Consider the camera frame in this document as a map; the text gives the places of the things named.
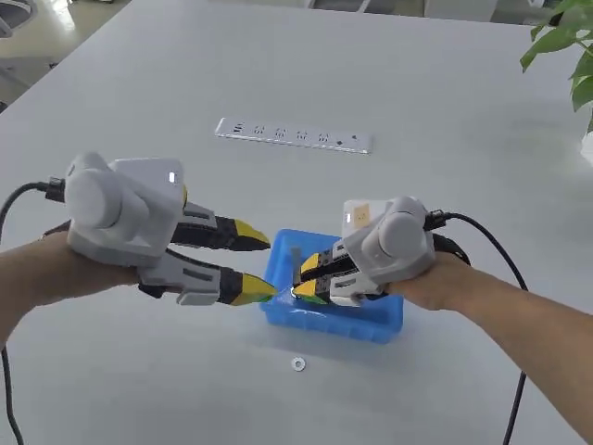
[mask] power strip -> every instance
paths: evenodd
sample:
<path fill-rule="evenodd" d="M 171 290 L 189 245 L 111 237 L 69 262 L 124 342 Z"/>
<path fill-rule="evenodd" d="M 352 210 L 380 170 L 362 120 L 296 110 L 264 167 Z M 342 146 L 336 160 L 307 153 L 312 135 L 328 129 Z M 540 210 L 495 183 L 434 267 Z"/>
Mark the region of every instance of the power strip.
<path fill-rule="evenodd" d="M 371 135 L 359 132 L 334 132 L 305 125 L 279 124 L 267 121 L 222 118 L 216 131 L 220 137 L 249 141 L 310 146 L 348 153 L 371 153 Z"/>

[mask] chair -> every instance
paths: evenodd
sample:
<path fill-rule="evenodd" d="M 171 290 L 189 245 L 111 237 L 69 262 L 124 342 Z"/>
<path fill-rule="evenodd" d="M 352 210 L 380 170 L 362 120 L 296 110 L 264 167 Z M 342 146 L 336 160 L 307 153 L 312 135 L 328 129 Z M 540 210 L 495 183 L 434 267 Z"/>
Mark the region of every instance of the chair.
<path fill-rule="evenodd" d="M 28 23 L 37 15 L 34 0 L 0 0 L 0 38 L 12 37 L 13 31 Z M 19 65 L 42 62 L 48 68 L 55 65 L 50 57 L 11 57 L 0 58 L 0 78 L 21 88 L 28 89 L 31 83 L 16 73 Z"/>

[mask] small object in basket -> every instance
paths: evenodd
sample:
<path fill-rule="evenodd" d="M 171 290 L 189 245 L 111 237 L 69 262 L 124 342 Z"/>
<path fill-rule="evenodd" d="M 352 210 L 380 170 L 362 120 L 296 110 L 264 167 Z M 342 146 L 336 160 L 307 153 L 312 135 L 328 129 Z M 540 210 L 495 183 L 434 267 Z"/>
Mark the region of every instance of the small object in basket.
<path fill-rule="evenodd" d="M 293 263 L 293 287 L 300 285 L 300 248 L 292 246 L 290 256 Z"/>
<path fill-rule="evenodd" d="M 291 364 L 293 369 L 298 373 L 304 370 L 305 366 L 307 366 L 307 362 L 305 362 L 305 359 L 303 359 L 302 357 L 295 357 L 293 361 L 291 361 Z"/>

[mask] small metal ring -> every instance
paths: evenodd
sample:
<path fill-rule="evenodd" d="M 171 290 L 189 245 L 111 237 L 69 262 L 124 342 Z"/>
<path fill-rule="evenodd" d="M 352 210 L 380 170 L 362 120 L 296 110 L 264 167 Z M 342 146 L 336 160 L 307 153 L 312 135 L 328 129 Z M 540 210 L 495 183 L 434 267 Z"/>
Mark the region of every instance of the small metal ring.
<path fill-rule="evenodd" d="M 295 357 L 293 361 L 291 361 L 291 365 L 295 371 L 300 373 L 307 366 L 307 362 L 305 362 L 305 359 L 302 357 Z"/>

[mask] blue plastic basket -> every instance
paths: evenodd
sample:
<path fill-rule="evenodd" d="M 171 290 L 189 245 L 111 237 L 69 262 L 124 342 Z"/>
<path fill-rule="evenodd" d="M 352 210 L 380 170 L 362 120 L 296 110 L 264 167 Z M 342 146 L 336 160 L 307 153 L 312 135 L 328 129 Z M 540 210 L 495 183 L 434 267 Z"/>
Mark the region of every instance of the blue plastic basket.
<path fill-rule="evenodd" d="M 265 279 L 280 289 L 272 300 L 260 303 L 270 324 L 337 334 L 342 337 L 388 343 L 403 325 L 403 298 L 391 295 L 365 300 L 358 308 L 307 303 L 290 292 L 293 276 L 292 247 L 301 250 L 301 262 L 330 248 L 339 238 L 283 229 L 271 248 Z"/>

